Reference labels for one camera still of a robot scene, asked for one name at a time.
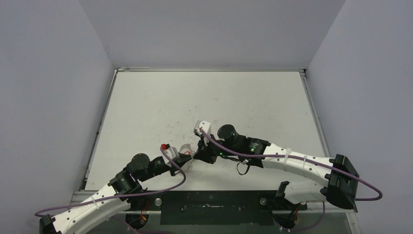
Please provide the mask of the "red tagged key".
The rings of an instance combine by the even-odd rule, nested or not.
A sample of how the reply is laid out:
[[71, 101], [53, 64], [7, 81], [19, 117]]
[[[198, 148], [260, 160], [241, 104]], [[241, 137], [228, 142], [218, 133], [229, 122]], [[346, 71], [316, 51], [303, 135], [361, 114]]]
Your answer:
[[186, 162], [184, 165], [183, 165], [183, 167], [182, 167], [182, 169], [186, 172], [186, 171], [190, 171], [191, 169], [192, 169], [192, 167], [193, 167], [193, 161], [194, 161], [194, 159], [190, 159], [188, 162]]

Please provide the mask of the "metal key holder ring plate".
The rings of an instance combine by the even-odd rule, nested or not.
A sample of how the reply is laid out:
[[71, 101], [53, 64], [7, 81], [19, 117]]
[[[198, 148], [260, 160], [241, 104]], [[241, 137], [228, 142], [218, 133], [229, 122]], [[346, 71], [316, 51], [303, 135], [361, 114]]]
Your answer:
[[193, 158], [195, 151], [192, 149], [191, 144], [188, 143], [188, 144], [183, 144], [180, 147], [179, 153], [183, 155], [191, 156], [191, 158]]

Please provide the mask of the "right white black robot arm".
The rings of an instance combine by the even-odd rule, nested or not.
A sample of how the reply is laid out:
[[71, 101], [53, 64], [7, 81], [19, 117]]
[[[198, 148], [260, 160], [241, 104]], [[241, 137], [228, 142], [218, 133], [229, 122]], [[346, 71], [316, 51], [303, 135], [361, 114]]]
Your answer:
[[218, 130], [218, 139], [211, 134], [210, 123], [198, 121], [194, 127], [200, 137], [194, 159], [214, 164], [217, 157], [264, 169], [276, 169], [302, 176], [302, 182], [283, 181], [275, 196], [281, 209], [309, 201], [327, 201], [346, 210], [356, 205], [359, 174], [349, 158], [309, 156], [277, 146], [266, 140], [246, 137], [226, 124]]

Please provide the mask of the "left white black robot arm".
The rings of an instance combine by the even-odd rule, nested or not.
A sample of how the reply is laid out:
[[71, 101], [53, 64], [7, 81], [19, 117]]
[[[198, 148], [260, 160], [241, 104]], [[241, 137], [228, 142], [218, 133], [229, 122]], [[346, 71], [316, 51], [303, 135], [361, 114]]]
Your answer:
[[183, 173], [181, 167], [192, 159], [173, 148], [161, 152], [162, 156], [153, 160], [146, 154], [136, 154], [121, 172], [83, 202], [63, 207], [60, 214], [44, 215], [39, 220], [39, 233], [85, 234], [121, 211], [141, 209], [145, 196], [154, 194], [144, 190], [141, 182], [165, 172], [172, 176], [176, 171]]

